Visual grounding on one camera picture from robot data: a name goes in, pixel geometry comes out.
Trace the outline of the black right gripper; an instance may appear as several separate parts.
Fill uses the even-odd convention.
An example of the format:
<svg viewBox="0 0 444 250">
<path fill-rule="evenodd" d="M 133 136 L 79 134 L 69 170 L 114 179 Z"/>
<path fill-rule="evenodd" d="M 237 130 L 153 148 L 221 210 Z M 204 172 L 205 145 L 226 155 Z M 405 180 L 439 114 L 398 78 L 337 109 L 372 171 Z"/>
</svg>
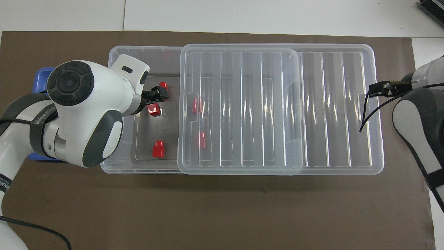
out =
<svg viewBox="0 0 444 250">
<path fill-rule="evenodd" d="M 368 97 L 390 97 L 391 94 L 403 94 L 413 89 L 411 81 L 380 81 L 368 87 Z"/>
</svg>

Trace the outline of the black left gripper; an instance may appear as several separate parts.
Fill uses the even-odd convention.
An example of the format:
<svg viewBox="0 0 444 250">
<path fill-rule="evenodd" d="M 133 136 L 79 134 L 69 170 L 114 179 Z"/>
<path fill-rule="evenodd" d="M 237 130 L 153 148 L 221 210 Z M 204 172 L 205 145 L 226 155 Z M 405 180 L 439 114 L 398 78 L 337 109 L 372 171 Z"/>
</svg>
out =
<svg viewBox="0 0 444 250">
<path fill-rule="evenodd" d="M 148 105 L 163 102 L 168 98 L 170 98 L 170 95 L 166 87 L 155 86 L 151 90 L 142 91 L 140 101 L 136 103 L 138 106 L 132 115 L 140 113 Z"/>
</svg>

